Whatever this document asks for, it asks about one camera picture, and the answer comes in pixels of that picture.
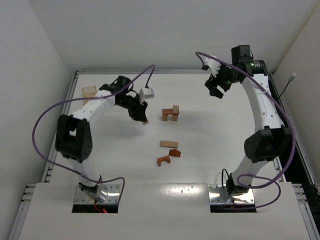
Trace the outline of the long red-brown wood block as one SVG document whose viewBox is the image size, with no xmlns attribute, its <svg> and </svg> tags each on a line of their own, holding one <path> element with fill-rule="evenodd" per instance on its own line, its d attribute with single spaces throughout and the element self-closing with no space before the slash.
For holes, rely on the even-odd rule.
<svg viewBox="0 0 320 240">
<path fill-rule="evenodd" d="M 172 108 L 163 108 L 162 109 L 162 114 L 163 115 L 173 115 L 173 109 Z"/>
</svg>

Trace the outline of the striped dark wood block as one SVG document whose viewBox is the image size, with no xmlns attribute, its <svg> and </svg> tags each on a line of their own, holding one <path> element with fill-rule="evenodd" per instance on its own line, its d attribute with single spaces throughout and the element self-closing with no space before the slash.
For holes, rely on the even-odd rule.
<svg viewBox="0 0 320 240">
<path fill-rule="evenodd" d="M 163 121 L 168 121 L 169 120 L 169 115 L 168 114 L 163 114 L 162 115 L 162 120 Z"/>
</svg>

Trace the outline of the small light wood cube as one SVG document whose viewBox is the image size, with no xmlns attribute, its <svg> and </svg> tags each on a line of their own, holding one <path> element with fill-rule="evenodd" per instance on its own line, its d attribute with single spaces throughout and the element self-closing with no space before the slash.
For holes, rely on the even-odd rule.
<svg viewBox="0 0 320 240">
<path fill-rule="evenodd" d="M 180 113 L 180 109 L 178 105 L 173 105 L 172 107 L 172 114 L 173 115 L 178 115 Z"/>
</svg>

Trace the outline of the long light wood block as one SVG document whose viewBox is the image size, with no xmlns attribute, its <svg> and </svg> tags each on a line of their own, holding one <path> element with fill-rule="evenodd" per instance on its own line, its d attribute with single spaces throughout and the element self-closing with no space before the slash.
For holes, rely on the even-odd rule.
<svg viewBox="0 0 320 240">
<path fill-rule="evenodd" d="M 159 146 L 162 148 L 172 148 L 177 149 L 179 143 L 177 141 L 167 141 L 167 140 L 161 140 L 159 143 Z"/>
</svg>

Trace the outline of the clear plastic block box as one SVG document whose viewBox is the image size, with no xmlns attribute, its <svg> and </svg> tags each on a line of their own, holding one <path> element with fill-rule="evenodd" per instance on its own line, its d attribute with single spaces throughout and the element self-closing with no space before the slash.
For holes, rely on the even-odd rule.
<svg viewBox="0 0 320 240">
<path fill-rule="evenodd" d="M 93 98 L 96 95 L 97 88 L 95 85 L 86 86 L 81 89 L 81 92 L 82 92 L 82 97 L 85 98 L 82 104 L 84 106 L 90 101 L 90 98 Z"/>
</svg>

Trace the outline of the light tan wood block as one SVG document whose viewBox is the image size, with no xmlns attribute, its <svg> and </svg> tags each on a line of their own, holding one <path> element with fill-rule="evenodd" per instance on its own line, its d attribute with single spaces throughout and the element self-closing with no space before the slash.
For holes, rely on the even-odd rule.
<svg viewBox="0 0 320 240">
<path fill-rule="evenodd" d="M 178 118 L 179 118 L 178 114 L 173 114 L 172 117 L 171 117 L 171 120 L 174 121 L 174 122 L 177 122 Z"/>
</svg>

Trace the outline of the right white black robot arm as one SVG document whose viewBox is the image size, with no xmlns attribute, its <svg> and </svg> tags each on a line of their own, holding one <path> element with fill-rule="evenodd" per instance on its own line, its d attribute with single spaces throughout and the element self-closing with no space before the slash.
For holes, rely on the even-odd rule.
<svg viewBox="0 0 320 240">
<path fill-rule="evenodd" d="M 243 87 L 253 114 L 254 134 L 244 141 L 245 155 L 226 181 L 229 195 L 244 194 L 253 178 L 268 163 L 279 157 L 292 140 L 292 131 L 279 117 L 269 90 L 268 70 L 263 60 L 255 60 L 249 45 L 231 50 L 232 65 L 222 64 L 213 57 L 203 58 L 203 70 L 210 70 L 205 86 L 212 97 L 221 99 L 232 84 Z"/>
</svg>

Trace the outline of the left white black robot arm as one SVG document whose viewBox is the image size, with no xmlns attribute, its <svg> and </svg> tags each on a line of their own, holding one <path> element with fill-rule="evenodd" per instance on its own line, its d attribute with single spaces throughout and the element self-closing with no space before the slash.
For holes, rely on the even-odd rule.
<svg viewBox="0 0 320 240">
<path fill-rule="evenodd" d="M 57 121 L 55 149 L 68 159 L 79 175 L 79 187 L 90 198 L 101 199 L 107 195 L 102 177 L 90 165 L 93 150 L 91 128 L 106 111 L 119 106 L 128 111 L 129 117 L 146 124 L 147 99 L 154 97 L 154 91 L 145 86 L 135 96 L 131 80 L 119 76 L 110 84 L 102 85 L 94 97 L 70 115 L 62 114 Z"/>
</svg>

